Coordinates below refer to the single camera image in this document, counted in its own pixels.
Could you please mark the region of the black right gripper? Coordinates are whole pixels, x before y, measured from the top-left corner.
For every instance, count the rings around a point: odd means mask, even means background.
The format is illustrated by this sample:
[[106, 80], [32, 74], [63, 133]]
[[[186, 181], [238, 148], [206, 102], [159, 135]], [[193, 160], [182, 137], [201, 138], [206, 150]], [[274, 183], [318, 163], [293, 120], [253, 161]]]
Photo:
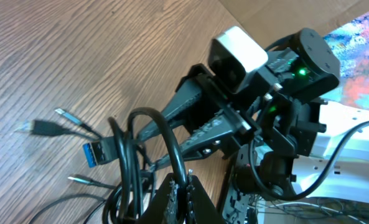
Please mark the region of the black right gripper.
[[[296, 108], [295, 100], [280, 94], [269, 101], [251, 94], [237, 100], [225, 92], [221, 81], [204, 65], [197, 64], [181, 79], [162, 111], [135, 109], [152, 118], [140, 130], [136, 142], [162, 135], [167, 155], [151, 166], [154, 170], [167, 166], [183, 170], [185, 161], [204, 159], [216, 150], [230, 157], [243, 146], [260, 141], [281, 157], [294, 157], [296, 140], [289, 131]], [[172, 132], [173, 120], [175, 126], [183, 126], [190, 134], [182, 143]]]

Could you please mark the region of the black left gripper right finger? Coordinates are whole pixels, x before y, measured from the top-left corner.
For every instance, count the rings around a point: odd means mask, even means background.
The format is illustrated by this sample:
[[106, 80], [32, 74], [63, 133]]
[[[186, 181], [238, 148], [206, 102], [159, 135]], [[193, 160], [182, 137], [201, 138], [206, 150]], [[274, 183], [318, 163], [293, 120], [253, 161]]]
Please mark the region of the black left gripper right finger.
[[186, 224], [225, 224], [198, 177], [193, 175], [192, 169], [187, 174], [187, 183]]

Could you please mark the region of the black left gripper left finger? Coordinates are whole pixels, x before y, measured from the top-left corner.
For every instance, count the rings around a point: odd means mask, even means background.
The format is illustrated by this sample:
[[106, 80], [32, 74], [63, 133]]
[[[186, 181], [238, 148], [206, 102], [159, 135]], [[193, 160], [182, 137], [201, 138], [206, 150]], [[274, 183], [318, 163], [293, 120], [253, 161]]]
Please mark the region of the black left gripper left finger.
[[174, 224], [179, 221], [179, 185], [169, 173], [137, 224]]

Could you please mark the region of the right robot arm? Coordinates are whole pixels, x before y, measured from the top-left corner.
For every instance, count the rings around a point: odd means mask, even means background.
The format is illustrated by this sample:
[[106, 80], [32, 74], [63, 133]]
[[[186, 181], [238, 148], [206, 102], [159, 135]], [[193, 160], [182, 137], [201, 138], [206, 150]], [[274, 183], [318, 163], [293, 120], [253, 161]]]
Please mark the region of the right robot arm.
[[339, 77], [339, 60], [312, 29], [263, 48], [234, 26], [212, 40], [207, 64], [191, 67], [161, 114], [190, 134], [183, 160], [217, 150], [234, 158], [230, 190], [369, 203], [369, 111], [322, 99]]

